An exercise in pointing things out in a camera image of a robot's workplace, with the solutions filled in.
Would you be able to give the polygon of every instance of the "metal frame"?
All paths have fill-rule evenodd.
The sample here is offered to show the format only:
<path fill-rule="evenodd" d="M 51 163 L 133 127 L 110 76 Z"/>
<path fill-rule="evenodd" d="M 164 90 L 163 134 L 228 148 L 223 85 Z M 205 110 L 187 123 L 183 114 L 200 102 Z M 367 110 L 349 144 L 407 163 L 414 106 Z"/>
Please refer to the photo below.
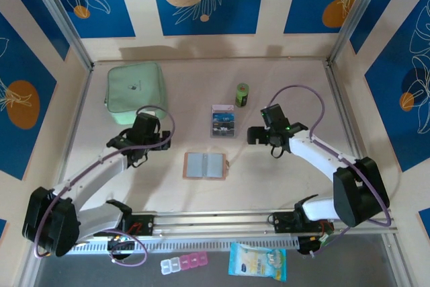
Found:
<path fill-rule="evenodd" d="M 345 101 L 347 96 L 345 95 L 344 89 L 340 86 L 341 83 L 337 78 L 333 63 L 336 61 L 336 58 L 357 27 L 370 1 L 371 0 L 355 1 L 353 8 L 339 32 L 339 37 L 327 61 L 324 62 L 324 60 L 321 60 L 324 64 L 333 98 L 345 129 L 349 148 L 353 155 L 357 157 L 363 157 L 363 153 L 354 131 L 353 119 Z M 43 2 L 71 46 L 75 49 L 82 64 L 91 72 L 93 63 L 60 0 L 43 0 Z M 77 117 L 73 125 L 69 146 L 65 154 L 62 169 L 59 173 L 59 180 L 65 175 L 67 160 L 72 149 L 73 139 L 76 135 L 90 79 L 91 73 L 89 73 L 85 89 L 82 93 L 81 103 L 79 104 Z M 148 245 L 151 252 L 167 252 L 172 250 L 195 251 L 201 248 L 205 250 L 225 251 L 233 241 L 243 241 L 256 246 L 259 244 L 268 247 L 281 245 L 285 249 L 297 249 L 297 238 L 300 235 L 275 234 L 274 227 L 268 223 L 267 217 L 275 211 L 291 212 L 292 210 L 151 213 L 155 215 L 153 236 L 139 237 L 139 239 Z M 336 221 L 335 234 L 342 232 L 345 227 L 345 224 Z M 413 278 L 407 271 L 408 266 L 399 247 L 399 242 L 396 237 L 397 232 L 394 222 L 390 228 L 383 228 L 365 222 L 357 228 L 350 230 L 347 234 L 381 234 L 397 284 L 399 286 L 414 286 Z M 84 245 L 74 247 L 70 251 L 70 254 L 107 253 L 108 251 L 101 246 L 106 246 L 106 241 L 109 239 L 108 237 L 92 237 L 86 240 Z M 30 250 L 18 286 L 33 286 L 39 265 L 40 260 L 34 258 L 32 250 Z"/>
<path fill-rule="evenodd" d="M 348 43 L 361 17 L 363 17 L 364 11 L 368 8 L 370 1 L 371 0 L 355 0 L 341 27 L 341 30 L 339 31 L 335 45 L 332 47 L 330 55 L 327 58 L 330 64 L 336 61 L 338 55 L 343 50 L 343 47 Z"/>
<path fill-rule="evenodd" d="M 69 44 L 75 50 L 79 60 L 82 65 L 87 69 L 90 73 L 93 68 L 93 63 L 89 57 L 87 50 L 82 44 L 81 38 L 79 37 L 78 32 L 76 31 L 72 21 L 70 20 L 69 15 L 67 15 L 66 10 L 62 6 L 60 0 L 42 0 L 48 8 L 51 16 L 54 18 L 55 22 L 59 26 L 61 32 L 64 34 L 65 38 L 69 42 Z"/>
<path fill-rule="evenodd" d="M 400 241 L 398 240 L 397 235 L 384 234 L 382 235 L 382 240 L 384 242 L 385 250 L 387 252 L 388 260 L 397 286 L 417 286 L 414 277 L 407 270 L 409 266 L 402 254 Z"/>

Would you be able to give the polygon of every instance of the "mint green pouch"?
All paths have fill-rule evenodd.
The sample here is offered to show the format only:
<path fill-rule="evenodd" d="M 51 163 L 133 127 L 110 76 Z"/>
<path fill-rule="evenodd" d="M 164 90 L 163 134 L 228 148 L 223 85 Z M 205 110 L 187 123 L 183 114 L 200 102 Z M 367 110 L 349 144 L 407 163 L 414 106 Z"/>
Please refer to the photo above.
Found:
<path fill-rule="evenodd" d="M 167 110 L 167 95 L 160 66 L 154 62 L 114 67 L 107 74 L 105 105 L 117 124 L 132 124 L 138 108 L 145 105 L 159 106 Z M 166 113 L 153 111 L 159 119 Z"/>

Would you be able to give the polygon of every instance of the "cable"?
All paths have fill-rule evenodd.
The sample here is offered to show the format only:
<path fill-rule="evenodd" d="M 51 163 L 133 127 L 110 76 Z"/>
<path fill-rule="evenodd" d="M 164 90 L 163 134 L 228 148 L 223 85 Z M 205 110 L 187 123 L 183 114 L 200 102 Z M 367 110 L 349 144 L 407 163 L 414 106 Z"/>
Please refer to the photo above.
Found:
<path fill-rule="evenodd" d="M 317 98 L 320 100 L 321 103 L 321 113 L 320 116 L 318 117 L 318 119 L 316 120 L 316 122 L 314 123 L 314 125 L 312 127 L 310 127 L 309 130 L 309 138 L 311 138 L 312 141 L 312 135 L 314 134 L 314 130 L 316 128 L 316 126 L 318 126 L 318 124 L 321 122 L 321 120 L 324 117 L 325 114 L 325 103 L 324 103 L 324 99 L 323 97 L 321 97 L 321 94 L 319 94 L 318 92 L 316 92 L 313 88 L 308 87 L 307 85 L 301 85 L 301 84 L 292 84 L 292 85 L 288 85 L 286 87 L 283 87 L 282 89 L 280 89 L 278 92 L 275 93 L 275 95 L 273 96 L 273 98 L 270 100 L 269 104 L 267 105 L 267 107 L 271 106 L 271 104 L 273 103 L 273 101 L 275 101 L 276 97 L 284 90 L 286 89 L 291 89 L 292 87 L 301 87 L 302 89 L 306 89 L 311 91 L 313 94 L 315 94 L 317 96 Z"/>
<path fill-rule="evenodd" d="M 145 263 L 146 259 L 148 258 L 148 250 L 146 250 L 146 247 L 142 243 L 142 241 L 140 241 L 139 239 L 137 239 L 136 237 L 132 236 L 129 233 L 125 233 L 125 232 L 123 232 L 121 230 L 117 230 L 117 229 L 105 230 L 104 232 L 115 233 L 117 235 L 124 235 L 124 236 L 128 237 L 129 239 L 134 240 L 134 242 L 138 243 L 143 248 L 143 250 L 145 252 L 144 258 L 142 260 L 140 260 L 139 262 L 136 262 L 136 263 L 124 263 L 124 262 L 118 261 L 114 257 L 114 249 L 117 248 L 118 245 L 121 245 L 121 243 L 118 243 L 116 246 L 112 247 L 111 251 L 109 252 L 109 256 L 112 259 L 113 263 L 116 263 L 117 265 L 122 265 L 123 267 L 138 267 L 138 266 L 143 265 Z"/>
<path fill-rule="evenodd" d="M 274 154 L 273 154 L 273 152 L 275 151 L 275 146 L 272 146 L 272 148 L 271 148 L 271 151 L 270 151 L 270 155 L 272 155 L 272 157 L 274 158 L 274 159 L 279 159 L 279 158 L 281 158 L 282 157 L 282 155 L 284 154 L 284 149 L 281 149 L 281 152 L 279 153 L 279 155 L 278 156 L 275 156 Z"/>
<path fill-rule="evenodd" d="M 131 150 L 138 150 L 138 149 L 152 149 L 152 148 L 157 148 L 159 146 L 163 146 L 164 144 L 168 143 L 169 140 L 171 140 L 173 134 L 175 133 L 175 120 L 173 119 L 173 116 L 165 109 L 157 107 L 157 106 L 152 106 L 152 105 L 148 105 L 148 106 L 143 106 L 141 108 L 139 108 L 136 111 L 136 115 L 139 113 L 139 111 L 141 111 L 142 109 L 146 109 L 146 108 L 155 108 L 155 109 L 160 109 L 164 112 L 166 112 L 166 114 L 169 116 L 170 120 L 172 121 L 172 130 L 170 135 L 163 141 L 158 142 L 157 144 L 152 144 L 152 145 L 140 145 L 140 146 L 131 146 L 131 147 L 125 147 L 123 149 L 119 149 L 117 151 L 114 151 L 113 153 L 110 153 L 108 155 L 106 155 L 105 157 L 103 157 L 102 159 L 97 160 L 96 162 L 94 162 L 93 164 L 91 164 L 90 166 L 88 166 L 88 168 L 86 168 L 84 171 L 82 171 L 82 173 L 80 173 L 78 176 L 76 176 L 70 183 L 68 186 L 65 186 L 60 193 L 58 193 L 57 196 L 55 196 L 55 198 L 51 201 L 51 203 L 49 204 L 49 206 L 46 208 L 45 213 L 43 214 L 42 219 L 40 220 L 40 224 L 38 226 L 38 229 L 36 231 L 36 236 L 34 237 L 34 256 L 36 258 L 43 258 L 46 257 L 49 252 L 40 254 L 38 251 L 38 246 L 39 246 L 39 240 L 40 240 L 40 235 L 42 234 L 42 229 L 46 223 L 46 220 L 48 219 L 49 214 L 51 213 L 52 209 L 54 208 L 54 206 L 56 205 L 56 203 L 60 200 L 61 196 L 63 196 L 71 187 L 73 187 L 78 181 L 80 181 L 83 177 L 85 177 L 90 171 L 92 171 L 93 169 L 95 169 L 98 165 L 104 163 L 105 161 L 107 161 L 108 159 L 124 152 L 124 151 L 131 151 Z"/>
<path fill-rule="evenodd" d="M 389 227 L 391 225 L 391 216 L 390 213 L 388 212 L 387 207 L 385 206 L 384 201 L 382 201 L 381 196 L 378 194 L 378 192 L 375 190 L 375 188 L 373 187 L 373 185 L 369 182 L 369 180 L 366 178 L 366 176 L 350 161 L 348 161 L 346 158 L 339 158 L 339 154 L 336 153 L 333 149 L 327 147 L 326 145 L 324 145 L 323 143 L 317 141 L 317 140 L 313 140 L 313 143 L 320 147 L 321 149 L 323 149 L 324 151 L 328 152 L 330 155 L 334 156 L 335 158 L 337 158 L 339 161 L 341 161 L 342 163 L 346 164 L 347 166 L 349 166 L 350 168 L 352 168 L 352 170 L 354 170 L 354 172 L 356 172 L 356 174 L 360 177 L 360 179 L 364 182 L 364 184 L 369 188 L 369 191 L 371 191 L 371 193 L 374 195 L 375 199 L 378 201 L 378 204 L 381 207 L 381 210 L 384 212 L 385 217 L 387 222 L 379 222 L 376 220 L 372 220 L 369 219 L 368 222 L 380 225 L 381 227 Z"/>
<path fill-rule="evenodd" d="M 373 185 L 369 182 L 369 180 L 366 178 L 366 176 L 350 161 L 346 160 L 345 158 L 343 158 L 341 155 L 339 156 L 338 153 L 336 153 L 333 149 L 331 149 L 330 147 L 324 145 L 323 143 L 314 140 L 313 134 L 314 134 L 314 130 L 316 128 L 316 126 L 318 126 L 318 124 L 320 123 L 320 121 L 323 119 L 324 114 L 325 114 L 325 103 L 324 103 L 324 99 L 321 96 L 321 94 L 319 94 L 316 90 L 314 90 L 311 87 L 308 87 L 307 85 L 301 85 L 301 84 L 293 84 L 293 85 L 289 85 L 286 87 L 283 87 L 282 89 L 280 89 L 278 92 L 275 93 L 275 95 L 272 97 L 272 99 L 269 102 L 269 106 L 272 105 L 273 101 L 275 101 L 276 97 L 284 90 L 286 89 L 290 89 L 292 87 L 300 87 L 303 89 L 307 89 L 309 91 L 311 91 L 313 94 L 315 94 L 318 99 L 320 100 L 321 103 L 321 113 L 320 116 L 318 117 L 318 119 L 316 120 L 316 122 L 313 124 L 313 126 L 310 128 L 309 130 L 309 138 L 310 141 L 312 143 L 314 143 L 316 146 L 320 147 L 321 149 L 323 149 L 324 151 L 328 152 L 330 155 L 334 156 L 336 159 L 338 159 L 339 161 L 341 161 L 342 163 L 346 164 L 348 167 L 352 168 L 352 170 L 354 170 L 354 172 L 356 172 L 356 174 L 358 174 L 358 176 L 360 177 L 360 179 L 364 182 L 364 184 L 369 188 L 369 191 L 371 191 L 371 193 L 374 195 L 375 199 L 378 201 L 378 204 L 381 207 L 381 210 L 384 212 L 385 217 L 386 217 L 386 222 L 379 222 L 376 220 L 372 220 L 369 219 L 368 222 L 373 223 L 373 224 L 377 224 L 380 225 L 382 227 L 389 227 L 391 225 L 391 216 L 390 213 L 388 212 L 387 207 L 385 206 L 384 201 L 382 201 L 381 196 L 378 194 L 378 192 L 375 190 L 375 188 L 373 187 Z M 337 235 L 329 244 L 321 247 L 318 251 L 315 251 L 314 253 L 310 253 L 312 257 L 314 257 L 315 255 L 321 253 L 325 248 L 327 248 L 329 245 L 331 245 L 332 243 L 334 243 L 335 241 L 337 241 L 340 237 L 342 237 L 351 227 L 347 227 L 345 230 L 343 230 L 339 235 Z"/>

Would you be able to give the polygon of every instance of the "small box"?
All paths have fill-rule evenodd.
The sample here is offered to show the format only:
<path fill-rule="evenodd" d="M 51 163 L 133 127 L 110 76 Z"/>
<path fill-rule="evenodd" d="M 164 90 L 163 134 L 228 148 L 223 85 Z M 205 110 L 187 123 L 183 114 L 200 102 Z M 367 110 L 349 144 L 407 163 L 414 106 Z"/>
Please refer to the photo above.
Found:
<path fill-rule="evenodd" d="M 161 263 L 161 273 L 163 275 L 171 274 L 172 272 L 172 264 L 170 262 L 170 259 L 162 260 Z"/>
<path fill-rule="evenodd" d="M 182 255 L 179 257 L 179 262 L 181 264 L 181 270 L 189 269 L 189 255 Z"/>
<path fill-rule="evenodd" d="M 170 259 L 170 264 L 172 266 L 172 272 L 180 272 L 181 271 L 181 264 L 179 261 L 179 257 L 174 257 Z"/>
<path fill-rule="evenodd" d="M 197 253 L 189 254 L 189 267 L 195 268 L 199 266 L 199 255 Z"/>
<path fill-rule="evenodd" d="M 208 264 L 208 254 L 206 251 L 197 252 L 199 257 L 199 265 L 207 265 Z"/>
<path fill-rule="evenodd" d="M 212 105 L 212 129 L 211 137 L 233 138 L 235 135 L 234 105 L 214 104 Z"/>

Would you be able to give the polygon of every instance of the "blue snack package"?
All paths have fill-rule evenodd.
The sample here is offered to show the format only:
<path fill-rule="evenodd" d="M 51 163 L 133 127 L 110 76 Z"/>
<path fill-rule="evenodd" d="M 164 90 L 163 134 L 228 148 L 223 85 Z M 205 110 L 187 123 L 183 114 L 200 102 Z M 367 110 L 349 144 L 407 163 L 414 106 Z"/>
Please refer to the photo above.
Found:
<path fill-rule="evenodd" d="M 287 251 L 232 243 L 228 274 L 287 281 Z"/>

